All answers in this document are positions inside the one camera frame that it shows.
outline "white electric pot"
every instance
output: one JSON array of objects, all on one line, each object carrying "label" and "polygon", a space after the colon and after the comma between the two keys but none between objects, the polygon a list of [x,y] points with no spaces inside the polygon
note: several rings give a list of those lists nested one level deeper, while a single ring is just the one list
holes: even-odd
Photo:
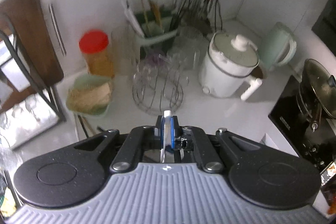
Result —
[{"label": "white electric pot", "polygon": [[250,87],[241,95],[245,101],[262,83],[250,75],[258,63],[255,45],[247,38],[214,34],[199,72],[203,92],[219,98],[230,97],[247,82]]}]

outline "red lid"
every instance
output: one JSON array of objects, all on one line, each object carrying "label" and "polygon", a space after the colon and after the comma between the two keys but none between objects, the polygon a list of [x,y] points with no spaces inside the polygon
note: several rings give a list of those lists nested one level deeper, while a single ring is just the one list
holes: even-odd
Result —
[{"label": "red lid", "polygon": [[109,38],[101,30],[90,30],[86,32],[79,41],[79,48],[82,53],[93,54],[101,52],[109,44]]}]

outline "black stove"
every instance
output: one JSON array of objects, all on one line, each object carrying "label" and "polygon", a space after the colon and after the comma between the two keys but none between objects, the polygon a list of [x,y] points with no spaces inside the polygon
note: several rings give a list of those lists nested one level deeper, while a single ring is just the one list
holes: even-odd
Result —
[{"label": "black stove", "polygon": [[310,129],[311,104],[298,80],[291,76],[268,117],[299,157],[319,170],[322,191],[326,195],[330,188],[336,188],[332,186],[336,180],[336,135],[323,117],[317,130]]}]

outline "wire rack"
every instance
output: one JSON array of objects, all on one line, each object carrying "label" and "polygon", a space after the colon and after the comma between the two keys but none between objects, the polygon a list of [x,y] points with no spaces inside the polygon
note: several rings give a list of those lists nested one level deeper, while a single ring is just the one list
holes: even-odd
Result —
[{"label": "wire rack", "polygon": [[162,56],[150,56],[137,65],[133,82],[135,104],[150,115],[173,113],[183,101],[183,86],[189,79],[182,76],[180,64]]}]

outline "jar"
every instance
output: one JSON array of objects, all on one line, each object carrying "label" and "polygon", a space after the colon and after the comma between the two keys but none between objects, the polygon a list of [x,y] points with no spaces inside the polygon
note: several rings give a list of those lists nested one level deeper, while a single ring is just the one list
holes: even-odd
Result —
[{"label": "jar", "polygon": [[108,45],[109,38],[101,30],[88,31],[79,41],[79,48],[90,74],[114,77],[112,55]]}]

